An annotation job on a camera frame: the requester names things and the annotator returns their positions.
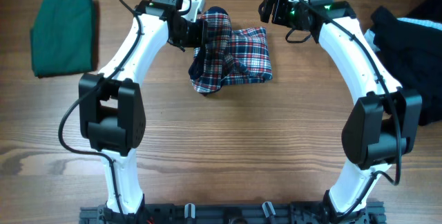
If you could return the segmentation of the black garment pile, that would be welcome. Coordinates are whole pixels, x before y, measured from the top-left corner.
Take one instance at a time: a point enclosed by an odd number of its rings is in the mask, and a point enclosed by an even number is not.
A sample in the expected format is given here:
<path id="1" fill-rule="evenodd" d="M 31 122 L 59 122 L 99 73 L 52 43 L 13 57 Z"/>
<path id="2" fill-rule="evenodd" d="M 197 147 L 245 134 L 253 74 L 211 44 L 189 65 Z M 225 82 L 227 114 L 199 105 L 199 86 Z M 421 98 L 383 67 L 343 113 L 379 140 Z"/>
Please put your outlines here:
<path id="1" fill-rule="evenodd" d="M 441 0 L 425 0 L 404 17 L 380 6 L 365 38 L 388 72 L 423 98 L 419 125 L 441 120 Z"/>

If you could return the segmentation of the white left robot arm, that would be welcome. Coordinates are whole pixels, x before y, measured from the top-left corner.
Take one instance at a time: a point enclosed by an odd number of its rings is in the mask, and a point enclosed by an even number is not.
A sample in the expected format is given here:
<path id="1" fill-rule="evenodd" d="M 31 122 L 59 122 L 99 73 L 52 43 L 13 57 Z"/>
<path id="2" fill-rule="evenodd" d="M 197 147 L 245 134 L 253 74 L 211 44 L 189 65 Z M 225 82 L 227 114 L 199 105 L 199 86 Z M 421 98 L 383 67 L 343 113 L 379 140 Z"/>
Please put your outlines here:
<path id="1" fill-rule="evenodd" d="M 98 74 L 85 74 L 79 81 L 80 131 L 105 166 L 104 207 L 113 221 L 133 220 L 144 204 L 136 149 L 146 127 L 141 87 L 149 67 L 169 41 L 189 48 L 204 43 L 206 25 L 197 16 L 205 0 L 184 0 L 182 5 L 142 1 L 114 57 Z"/>

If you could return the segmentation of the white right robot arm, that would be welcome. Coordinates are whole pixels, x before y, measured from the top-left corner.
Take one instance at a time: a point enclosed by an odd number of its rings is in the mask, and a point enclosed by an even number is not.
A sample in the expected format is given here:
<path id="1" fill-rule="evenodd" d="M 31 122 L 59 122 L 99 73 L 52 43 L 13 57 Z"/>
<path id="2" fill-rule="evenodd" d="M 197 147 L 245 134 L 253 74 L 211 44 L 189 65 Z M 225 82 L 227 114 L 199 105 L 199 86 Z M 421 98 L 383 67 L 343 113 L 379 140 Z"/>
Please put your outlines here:
<path id="1" fill-rule="evenodd" d="M 322 215 L 329 223 L 356 219 L 367 212 L 367 197 L 380 177 L 397 185 L 400 176 L 391 178 L 387 170 L 413 149 L 422 98 L 385 70 L 348 2 L 263 0 L 258 12 L 265 23 L 308 31 L 349 89 L 354 107 L 341 134 L 347 159 L 325 192 Z"/>

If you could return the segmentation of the plaid red blue shirt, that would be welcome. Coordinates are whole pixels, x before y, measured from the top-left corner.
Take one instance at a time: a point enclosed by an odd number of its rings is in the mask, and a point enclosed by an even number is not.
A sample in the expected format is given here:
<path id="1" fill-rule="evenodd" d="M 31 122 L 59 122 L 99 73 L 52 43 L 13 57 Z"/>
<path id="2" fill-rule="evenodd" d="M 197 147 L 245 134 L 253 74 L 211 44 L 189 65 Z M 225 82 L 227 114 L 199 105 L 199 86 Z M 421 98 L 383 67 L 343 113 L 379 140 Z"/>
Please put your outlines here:
<path id="1" fill-rule="evenodd" d="M 200 20 L 208 23 L 205 47 L 195 48 L 189 77 L 202 95 L 223 86 L 264 83 L 273 79 L 267 30 L 253 27 L 234 30 L 227 11 L 214 6 Z"/>

